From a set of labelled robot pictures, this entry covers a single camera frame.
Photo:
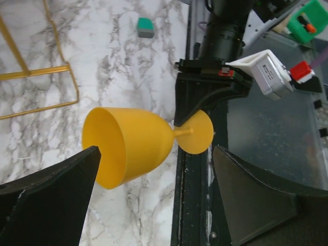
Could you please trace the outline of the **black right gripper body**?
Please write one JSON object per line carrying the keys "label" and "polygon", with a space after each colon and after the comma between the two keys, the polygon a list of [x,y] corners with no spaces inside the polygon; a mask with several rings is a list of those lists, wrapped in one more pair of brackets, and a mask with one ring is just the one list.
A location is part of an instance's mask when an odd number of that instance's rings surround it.
{"label": "black right gripper body", "polygon": [[253,85],[253,78],[239,68],[225,64],[222,59],[200,61],[180,59],[174,64],[178,71],[177,79],[192,81],[200,85],[218,85],[228,88],[233,83],[241,87],[240,97],[247,97]]}

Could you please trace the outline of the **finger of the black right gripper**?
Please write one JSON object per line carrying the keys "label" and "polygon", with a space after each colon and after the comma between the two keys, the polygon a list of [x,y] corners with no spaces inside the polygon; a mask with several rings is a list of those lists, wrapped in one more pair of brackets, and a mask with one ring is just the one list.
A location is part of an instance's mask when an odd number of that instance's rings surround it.
{"label": "finger of the black right gripper", "polygon": [[178,73],[175,85],[174,125],[182,126],[198,110],[208,110],[221,101],[248,95],[248,76]]}

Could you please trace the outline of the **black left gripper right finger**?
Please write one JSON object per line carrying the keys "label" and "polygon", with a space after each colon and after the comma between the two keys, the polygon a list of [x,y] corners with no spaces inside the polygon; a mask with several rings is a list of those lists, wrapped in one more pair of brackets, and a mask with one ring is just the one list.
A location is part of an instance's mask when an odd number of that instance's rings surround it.
{"label": "black left gripper right finger", "polygon": [[327,245],[327,191],[216,146],[214,168],[232,245]]}

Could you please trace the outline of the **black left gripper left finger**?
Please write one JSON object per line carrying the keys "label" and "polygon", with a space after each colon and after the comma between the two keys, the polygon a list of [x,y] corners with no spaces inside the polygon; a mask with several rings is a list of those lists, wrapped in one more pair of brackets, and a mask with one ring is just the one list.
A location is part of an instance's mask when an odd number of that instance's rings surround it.
{"label": "black left gripper left finger", "polygon": [[1,245],[79,245],[101,153],[74,156],[1,185]]}

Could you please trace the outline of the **yellow wine glass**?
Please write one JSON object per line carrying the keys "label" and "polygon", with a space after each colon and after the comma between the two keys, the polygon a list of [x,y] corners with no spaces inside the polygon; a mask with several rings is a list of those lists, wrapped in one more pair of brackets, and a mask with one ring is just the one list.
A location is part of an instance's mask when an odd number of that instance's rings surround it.
{"label": "yellow wine glass", "polygon": [[96,182],[114,189],[156,169],[174,142],[189,154],[200,154],[213,137],[212,121],[202,110],[182,126],[171,127],[159,115],[143,109],[97,107],[86,116],[82,147],[99,148]]}

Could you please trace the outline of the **gold wire glass rack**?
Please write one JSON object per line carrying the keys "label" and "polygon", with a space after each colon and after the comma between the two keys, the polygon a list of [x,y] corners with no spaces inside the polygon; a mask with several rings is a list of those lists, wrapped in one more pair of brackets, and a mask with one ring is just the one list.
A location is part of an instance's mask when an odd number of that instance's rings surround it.
{"label": "gold wire glass rack", "polygon": [[43,0],[43,6],[44,6],[46,18],[52,26],[56,47],[57,47],[59,56],[60,56],[62,62],[64,63],[64,65],[57,66],[57,67],[48,67],[48,68],[30,70],[28,68],[27,64],[25,63],[21,53],[19,52],[19,49],[18,49],[14,39],[12,38],[6,24],[1,19],[1,35],[4,38],[4,41],[6,42],[7,46],[9,47],[9,49],[10,49],[11,53],[13,54],[14,58],[18,62],[20,68],[22,69],[21,71],[18,71],[18,72],[1,74],[1,81],[28,78],[28,77],[36,77],[36,76],[55,74],[55,73],[62,73],[62,72],[69,72],[71,80],[73,82],[73,86],[74,86],[74,90],[75,90],[75,94],[76,94],[76,100],[69,101],[69,102],[64,102],[64,103],[61,103],[61,104],[51,105],[51,106],[47,106],[47,107],[37,108],[37,109],[33,109],[33,110],[22,111],[22,112],[9,114],[9,115],[5,115],[5,116],[1,116],[1,120],[8,119],[8,118],[14,118],[14,117],[18,117],[18,116],[23,116],[23,115],[27,115],[27,114],[31,114],[31,113],[37,113],[37,112],[41,112],[41,111],[56,109],[56,108],[60,108],[60,107],[70,106],[70,105],[77,104],[80,101],[79,89],[78,89],[78,85],[77,85],[73,70],[71,68],[70,63],[68,61],[66,61],[66,59],[64,57],[62,47],[61,47],[61,44],[60,44],[60,40],[59,40],[58,30],[56,28],[54,20],[52,19],[52,15],[50,13],[48,3],[47,3],[46,0]]}

